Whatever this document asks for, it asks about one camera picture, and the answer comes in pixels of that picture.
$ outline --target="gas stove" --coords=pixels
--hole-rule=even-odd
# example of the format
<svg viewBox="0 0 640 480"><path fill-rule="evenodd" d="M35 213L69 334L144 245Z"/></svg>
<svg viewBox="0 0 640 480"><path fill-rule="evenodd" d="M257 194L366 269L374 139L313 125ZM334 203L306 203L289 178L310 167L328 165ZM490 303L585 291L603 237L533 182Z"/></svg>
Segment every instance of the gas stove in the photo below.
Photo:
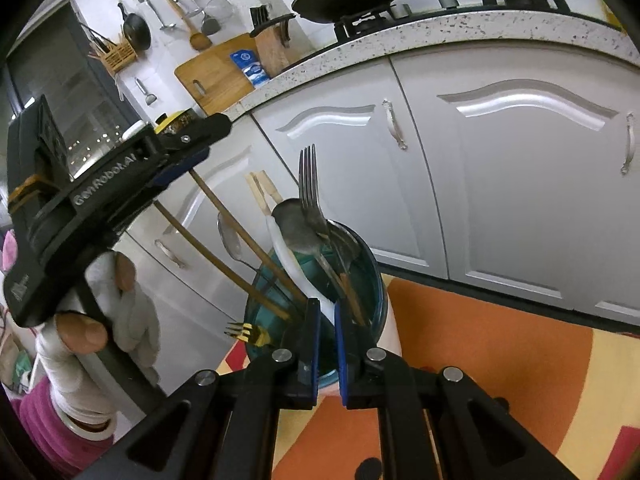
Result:
<svg viewBox="0 0 640 480"><path fill-rule="evenodd" d="M457 0L439 0L442 9L433 10L430 12L422 12L420 14L407 14L407 6L381 6L373 9L366 10L353 16L344 16L339 22L334 23L334 31L336 41L314 52L313 54L300 59L296 63L292 64L289 68L299 65L308 59L311 59L318 54L322 54L336 46L340 46L350 41L357 40L368 34L379 32L386 28L395 27L397 25L404 25L405 23L417 22L427 18L436 18L437 16L446 16L448 14L459 14L462 12L482 12L484 10L538 10L542 12L551 12L555 14L565 14L568 16L575 16L576 18L582 18L591 22L596 22L607 27L615 28L613 25L607 22L603 22L593 16L586 16L573 12L566 0L552 0L553 6L549 0L504 0L503 3L498 3L498 0L482 0L482 4L471 6L460 6Z"/></svg>
<svg viewBox="0 0 640 480"><path fill-rule="evenodd" d="M334 23L335 37L338 41L346 41L383 30L394 25L394 22L391 6L375 7L352 16L343 16L339 22Z"/></svg>

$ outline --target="gold fork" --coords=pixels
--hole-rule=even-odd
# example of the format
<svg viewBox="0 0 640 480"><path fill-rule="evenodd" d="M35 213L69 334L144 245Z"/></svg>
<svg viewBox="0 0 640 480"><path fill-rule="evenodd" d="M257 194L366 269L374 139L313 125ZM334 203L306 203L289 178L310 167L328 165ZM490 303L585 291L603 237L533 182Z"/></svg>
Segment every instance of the gold fork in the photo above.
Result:
<svg viewBox="0 0 640 480"><path fill-rule="evenodd" d="M251 323L229 323L226 326L225 334L234 339L238 339L238 341L257 347L271 343L271 336L269 336L269 333L261 326Z"/></svg>

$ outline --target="metal screw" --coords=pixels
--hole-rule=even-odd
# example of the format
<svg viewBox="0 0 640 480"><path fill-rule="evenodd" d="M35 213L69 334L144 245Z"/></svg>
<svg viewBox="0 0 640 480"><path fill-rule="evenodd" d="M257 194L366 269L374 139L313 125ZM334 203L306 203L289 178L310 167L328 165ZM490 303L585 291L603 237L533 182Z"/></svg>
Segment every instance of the metal screw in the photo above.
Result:
<svg viewBox="0 0 640 480"><path fill-rule="evenodd" d="M202 370L196 375L198 386L209 386L216 381L216 373L213 370Z"/></svg>
<svg viewBox="0 0 640 480"><path fill-rule="evenodd" d="M386 352L382 348L374 347L367 350L367 357L372 361L382 361L386 357Z"/></svg>
<svg viewBox="0 0 640 480"><path fill-rule="evenodd" d="M277 350L273 351L273 354L271 354L271 357L277 363L286 363L289 359L293 357L293 354L291 353L291 350L288 350L286 348L278 348Z"/></svg>
<svg viewBox="0 0 640 480"><path fill-rule="evenodd" d="M461 381L462 378L465 376L462 373L462 370L460 368L456 368L455 366L450 366L448 368L445 368L443 373L444 378L447 381L451 381L452 383L457 383L458 381Z"/></svg>

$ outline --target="speckled countertop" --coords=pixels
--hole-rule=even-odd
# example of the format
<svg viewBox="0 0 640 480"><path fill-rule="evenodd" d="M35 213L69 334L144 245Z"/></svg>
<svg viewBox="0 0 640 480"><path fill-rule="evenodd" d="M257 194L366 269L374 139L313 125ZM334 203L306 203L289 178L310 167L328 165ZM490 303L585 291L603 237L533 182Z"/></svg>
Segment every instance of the speckled countertop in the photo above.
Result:
<svg viewBox="0 0 640 480"><path fill-rule="evenodd" d="M435 16L386 28L318 54L283 72L229 107L232 121L270 99L331 72L413 48L476 40L538 40L576 45L640 66L625 34L575 16L535 10L488 10Z"/></svg>

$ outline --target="orange rug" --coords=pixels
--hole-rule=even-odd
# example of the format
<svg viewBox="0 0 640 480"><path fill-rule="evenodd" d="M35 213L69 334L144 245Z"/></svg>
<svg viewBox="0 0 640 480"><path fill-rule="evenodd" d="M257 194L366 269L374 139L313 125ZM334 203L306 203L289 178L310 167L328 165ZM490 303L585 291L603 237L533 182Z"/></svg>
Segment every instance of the orange rug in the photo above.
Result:
<svg viewBox="0 0 640 480"><path fill-rule="evenodd" d="M413 367L455 365L580 480L609 480L640 446L640 340L528 314L388 277L402 355ZM234 346L220 373L246 365ZM337 397L311 412L281 412L274 480L375 477L375 410Z"/></svg>

